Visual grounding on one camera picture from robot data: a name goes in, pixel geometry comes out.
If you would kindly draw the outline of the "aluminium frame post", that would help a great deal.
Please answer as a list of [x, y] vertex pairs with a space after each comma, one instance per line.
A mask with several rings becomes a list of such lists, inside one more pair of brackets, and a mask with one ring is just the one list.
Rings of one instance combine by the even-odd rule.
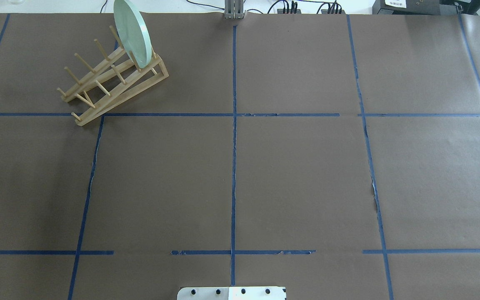
[[225, 0], [224, 18], [227, 20], [239, 20], [245, 17], [245, 0]]

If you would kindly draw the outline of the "black orange connector box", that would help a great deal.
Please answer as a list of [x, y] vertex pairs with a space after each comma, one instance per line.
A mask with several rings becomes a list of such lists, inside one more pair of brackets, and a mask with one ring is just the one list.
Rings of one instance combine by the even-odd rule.
[[295, 0], [278, 0], [275, 2], [273, 8], [276, 7], [279, 3], [282, 3], [281, 8], [276, 8], [276, 13], [279, 15], [298, 15], [301, 13], [299, 9], [299, 1]]
[[320, 14], [320, 15], [344, 15], [345, 14], [345, 10], [343, 9], [343, 7], [341, 6], [341, 4], [337, 1], [334, 1], [334, 2], [323, 2], [316, 14]]

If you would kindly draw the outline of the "light green plate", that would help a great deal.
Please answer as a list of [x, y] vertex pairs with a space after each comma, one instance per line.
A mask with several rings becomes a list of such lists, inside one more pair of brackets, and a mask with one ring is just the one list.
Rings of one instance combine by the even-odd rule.
[[139, 68], [147, 67], [152, 62], [153, 48], [140, 10], [130, 0], [115, 0], [113, 15], [120, 45], [133, 54]]

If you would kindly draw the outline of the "wooden plate rack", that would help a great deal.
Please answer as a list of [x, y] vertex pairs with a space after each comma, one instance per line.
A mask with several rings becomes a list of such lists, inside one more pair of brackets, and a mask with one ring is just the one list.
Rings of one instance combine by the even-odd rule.
[[88, 105], [88, 109], [78, 115], [72, 112], [76, 125], [82, 127], [96, 118], [124, 104], [131, 98], [168, 78], [169, 73], [163, 59], [152, 50], [152, 61], [141, 67], [136, 55], [122, 43], [112, 25], [109, 26], [119, 46], [109, 55], [99, 40], [94, 42], [103, 55], [103, 60], [92, 67], [78, 53], [74, 56], [87, 68], [88, 73], [78, 78], [69, 67], [65, 71], [75, 82], [63, 91], [57, 88], [64, 102], [77, 99]]

